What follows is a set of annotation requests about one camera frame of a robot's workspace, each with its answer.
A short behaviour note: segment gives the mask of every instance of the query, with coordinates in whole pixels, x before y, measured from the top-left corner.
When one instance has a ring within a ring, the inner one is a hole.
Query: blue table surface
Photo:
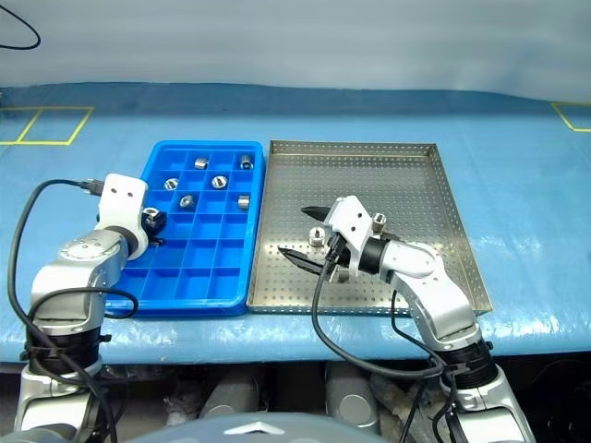
[[[0,146],[2,287],[16,220],[38,182],[110,172],[139,176],[160,140],[257,140],[266,149],[271,139],[435,142],[495,307],[480,318],[495,354],[591,350],[591,133],[570,130],[549,102],[477,92],[230,85],[106,83],[1,91],[0,106],[95,107],[71,146]],[[14,138],[22,114],[0,113],[0,140]],[[31,131],[36,139],[58,139],[75,125],[71,115],[57,113],[40,117]],[[18,264],[23,304],[37,270],[61,244],[93,227],[97,203],[64,187],[40,199]],[[422,355],[393,334],[386,317],[327,316],[322,323],[361,357]],[[416,335],[410,320],[400,324]],[[103,332],[113,334],[102,347],[109,363],[334,358],[306,315],[106,320]],[[5,293],[0,361],[18,360],[23,337]]]

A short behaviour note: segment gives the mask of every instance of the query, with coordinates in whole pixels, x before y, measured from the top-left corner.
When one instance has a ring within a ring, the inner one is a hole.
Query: stainless steel tray
[[[448,275],[477,313],[492,305],[453,201],[434,144],[272,141],[248,306],[257,312],[308,312],[317,277],[292,265],[279,246],[321,261],[325,251],[308,244],[319,225],[301,212],[356,195],[370,214],[387,217],[386,230],[403,241],[440,251]],[[327,313],[387,314],[392,288],[376,276],[326,284],[320,309]],[[407,314],[404,299],[397,314]]]

